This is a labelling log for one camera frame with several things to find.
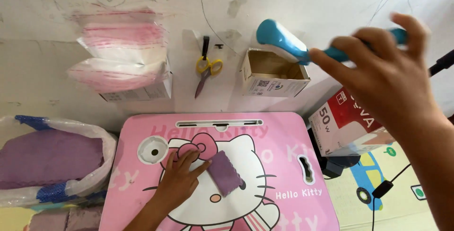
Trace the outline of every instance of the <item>plastic bag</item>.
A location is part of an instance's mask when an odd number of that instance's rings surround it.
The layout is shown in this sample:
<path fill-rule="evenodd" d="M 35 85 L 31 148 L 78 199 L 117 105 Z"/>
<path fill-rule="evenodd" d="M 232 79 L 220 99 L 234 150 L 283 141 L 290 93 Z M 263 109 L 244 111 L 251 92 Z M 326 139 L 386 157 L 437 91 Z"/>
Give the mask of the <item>plastic bag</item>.
<path fill-rule="evenodd" d="M 45 187 L 0 190 L 0 207 L 24 207 L 50 202 L 57 204 L 77 199 L 90 199 L 100 194 L 105 196 L 103 188 L 108 183 L 107 177 L 114 161 L 117 139 L 99 126 L 60 118 L 6 116 L 0 118 L 0 150 L 9 139 L 45 129 L 58 129 L 89 138 L 101 138 L 104 163 L 80 181 L 69 180 Z"/>
<path fill-rule="evenodd" d="M 72 66 L 68 75 L 98 93 L 159 83 L 166 68 L 168 31 L 150 9 L 73 15 L 82 28 L 77 40 L 95 58 Z"/>

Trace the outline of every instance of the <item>white box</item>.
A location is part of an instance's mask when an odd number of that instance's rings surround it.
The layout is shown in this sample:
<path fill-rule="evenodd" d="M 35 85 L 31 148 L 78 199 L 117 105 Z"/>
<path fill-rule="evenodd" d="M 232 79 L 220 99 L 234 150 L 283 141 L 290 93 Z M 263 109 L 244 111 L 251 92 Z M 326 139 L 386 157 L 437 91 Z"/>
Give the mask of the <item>white box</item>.
<path fill-rule="evenodd" d="M 309 118 L 323 157 L 359 156 L 395 139 L 341 88 Z"/>
<path fill-rule="evenodd" d="M 169 61 L 166 61 L 166 68 L 169 72 L 169 77 L 160 83 L 154 83 L 146 87 L 141 87 L 133 90 L 126 90 L 115 93 L 99 94 L 108 102 L 124 102 L 124 101 L 144 101 L 156 99 L 170 99 L 172 97 L 172 77 Z"/>
<path fill-rule="evenodd" d="M 247 50 L 241 71 L 243 95 L 295 97 L 310 81 L 304 65 L 253 48 Z"/>

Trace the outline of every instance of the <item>child's hand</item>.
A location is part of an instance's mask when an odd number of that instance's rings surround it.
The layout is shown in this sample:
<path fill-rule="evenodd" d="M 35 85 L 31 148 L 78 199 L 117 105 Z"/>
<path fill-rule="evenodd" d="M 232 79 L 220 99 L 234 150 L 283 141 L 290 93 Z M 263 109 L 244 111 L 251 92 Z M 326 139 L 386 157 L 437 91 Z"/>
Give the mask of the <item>child's hand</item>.
<path fill-rule="evenodd" d="M 412 16 L 393 14 L 392 21 L 407 31 L 406 50 L 396 47 L 390 32 L 366 27 L 332 42 L 356 68 L 348 68 L 319 49 L 311 49 L 310 57 L 384 127 L 399 130 L 424 123 L 441 112 L 432 96 L 423 58 L 428 31 Z M 361 40 L 369 42 L 375 52 Z"/>
<path fill-rule="evenodd" d="M 208 160 L 195 170 L 189 171 L 192 161 L 197 159 L 200 150 L 190 150 L 184 153 L 178 162 L 173 163 L 175 154 L 176 152 L 170 154 L 164 177 L 161 183 L 159 183 L 153 198 L 150 200 L 150 202 L 162 208 L 165 215 L 173 211 L 173 209 L 177 208 L 192 195 L 198 185 L 197 177 L 207 170 L 211 164 L 211 160 Z"/>

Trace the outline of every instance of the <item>pink desk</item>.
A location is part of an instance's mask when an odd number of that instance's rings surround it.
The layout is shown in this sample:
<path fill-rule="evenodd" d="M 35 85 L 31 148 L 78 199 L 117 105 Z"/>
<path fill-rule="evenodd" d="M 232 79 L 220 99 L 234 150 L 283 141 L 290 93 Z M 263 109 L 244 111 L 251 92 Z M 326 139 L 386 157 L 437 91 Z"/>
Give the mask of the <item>pink desk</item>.
<path fill-rule="evenodd" d="M 213 123 L 231 126 L 219 131 Z M 292 112 L 129 118 L 121 131 L 99 230 L 122 231 L 153 196 L 155 189 L 144 189 L 158 186 L 166 156 L 186 144 L 203 150 L 191 169 L 224 150 L 245 183 L 219 197 L 204 172 L 194 194 L 158 231 L 339 230 L 303 119 Z"/>

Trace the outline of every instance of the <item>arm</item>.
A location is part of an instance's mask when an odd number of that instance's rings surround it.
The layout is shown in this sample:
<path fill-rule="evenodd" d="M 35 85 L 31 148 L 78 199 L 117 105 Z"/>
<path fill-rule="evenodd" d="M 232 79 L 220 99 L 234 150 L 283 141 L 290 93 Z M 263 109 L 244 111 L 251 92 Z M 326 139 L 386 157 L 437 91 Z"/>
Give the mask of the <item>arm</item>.
<path fill-rule="evenodd" d="M 170 154 L 166 172 L 154 196 L 123 231 L 155 231 L 173 209 L 192 195 L 198 186 L 197 177 L 211 164 L 211 160 L 208 160 L 195 170 L 189 171 L 200 150 L 190 150 L 184 153 L 178 162 L 173 163 L 175 154 L 176 152 Z"/>
<path fill-rule="evenodd" d="M 355 62 L 350 69 L 318 49 L 310 56 L 354 96 L 399 142 L 423 186 L 440 230 L 452 230 L 454 215 L 454 126 L 432 95 L 424 51 L 427 33 L 415 18 L 393 14 L 408 34 L 406 50 L 387 31 L 366 27 L 332 46 Z M 369 42 L 374 52 L 361 40 Z"/>

